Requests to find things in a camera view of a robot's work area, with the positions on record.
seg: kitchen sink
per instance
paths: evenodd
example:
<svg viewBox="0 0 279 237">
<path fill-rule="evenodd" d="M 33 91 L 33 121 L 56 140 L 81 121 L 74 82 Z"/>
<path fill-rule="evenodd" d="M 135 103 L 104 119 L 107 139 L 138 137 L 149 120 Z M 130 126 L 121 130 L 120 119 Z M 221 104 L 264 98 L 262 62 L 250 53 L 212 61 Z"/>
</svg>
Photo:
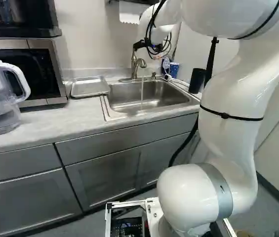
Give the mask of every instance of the kitchen sink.
<svg viewBox="0 0 279 237">
<path fill-rule="evenodd" d="M 164 79 L 145 78 L 143 96 L 141 80 L 124 79 L 109 82 L 110 93 L 101 96 L 106 120 L 162 112 L 164 110 L 199 105 L 199 100 Z"/>
</svg>

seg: cabinet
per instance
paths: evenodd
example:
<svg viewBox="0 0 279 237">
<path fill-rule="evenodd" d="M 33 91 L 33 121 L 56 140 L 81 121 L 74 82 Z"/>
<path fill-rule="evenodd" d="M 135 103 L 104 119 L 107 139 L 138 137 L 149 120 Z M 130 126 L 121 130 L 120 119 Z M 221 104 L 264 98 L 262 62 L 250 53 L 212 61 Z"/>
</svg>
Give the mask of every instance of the cabinet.
<svg viewBox="0 0 279 237">
<path fill-rule="evenodd" d="M 0 236 L 79 213 L 78 202 L 61 168 L 0 182 Z"/>
<path fill-rule="evenodd" d="M 56 143 L 64 165 L 123 151 L 191 131 L 197 114 L 179 116 Z"/>
<path fill-rule="evenodd" d="M 60 167 L 61 163 L 52 144 L 0 153 L 0 180 Z"/>
<path fill-rule="evenodd" d="M 84 210 L 135 190 L 140 148 L 66 166 Z"/>
<path fill-rule="evenodd" d="M 138 182 L 141 188 L 155 183 L 160 174 L 168 167 L 173 153 L 188 137 L 189 133 L 170 137 L 142 146 L 140 164 L 138 169 Z M 174 165 L 190 162 L 192 150 L 199 142 L 196 133 L 190 143 L 178 155 Z"/>
</svg>

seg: paper towel roll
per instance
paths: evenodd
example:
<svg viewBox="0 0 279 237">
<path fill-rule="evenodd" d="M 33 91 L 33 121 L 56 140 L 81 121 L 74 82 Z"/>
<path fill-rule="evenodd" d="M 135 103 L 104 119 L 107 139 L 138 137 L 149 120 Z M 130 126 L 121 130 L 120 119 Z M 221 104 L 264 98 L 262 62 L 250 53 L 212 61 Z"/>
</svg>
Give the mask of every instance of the paper towel roll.
<svg viewBox="0 0 279 237">
<path fill-rule="evenodd" d="M 123 23 L 139 24 L 140 15 L 149 7 L 146 4 L 129 1 L 119 1 L 120 21 Z"/>
</svg>

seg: countertop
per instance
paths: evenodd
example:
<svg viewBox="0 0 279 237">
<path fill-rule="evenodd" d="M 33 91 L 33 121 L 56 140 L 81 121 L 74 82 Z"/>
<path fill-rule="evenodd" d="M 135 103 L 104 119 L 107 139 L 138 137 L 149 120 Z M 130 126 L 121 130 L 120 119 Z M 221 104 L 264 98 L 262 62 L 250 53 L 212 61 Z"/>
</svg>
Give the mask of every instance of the countertop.
<svg viewBox="0 0 279 237">
<path fill-rule="evenodd" d="M 105 121 L 100 97 L 70 99 L 62 108 L 21 113 L 22 123 L 0 135 L 0 153 L 40 146 L 195 113 L 195 106 Z"/>
</svg>

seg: floor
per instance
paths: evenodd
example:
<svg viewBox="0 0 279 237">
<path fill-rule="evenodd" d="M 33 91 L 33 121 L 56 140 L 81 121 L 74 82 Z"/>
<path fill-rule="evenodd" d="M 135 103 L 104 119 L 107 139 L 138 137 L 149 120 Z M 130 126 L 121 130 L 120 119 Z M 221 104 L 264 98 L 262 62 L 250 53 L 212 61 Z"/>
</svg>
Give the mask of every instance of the floor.
<svg viewBox="0 0 279 237">
<path fill-rule="evenodd" d="M 156 190 L 150 190 L 132 199 L 155 197 Z M 105 211 L 88 215 L 81 220 L 48 230 L 32 237 L 104 237 Z M 272 237 L 279 228 L 279 203 L 259 186 L 254 206 L 245 214 L 229 218 L 235 230 L 246 230 L 255 237 Z"/>
</svg>

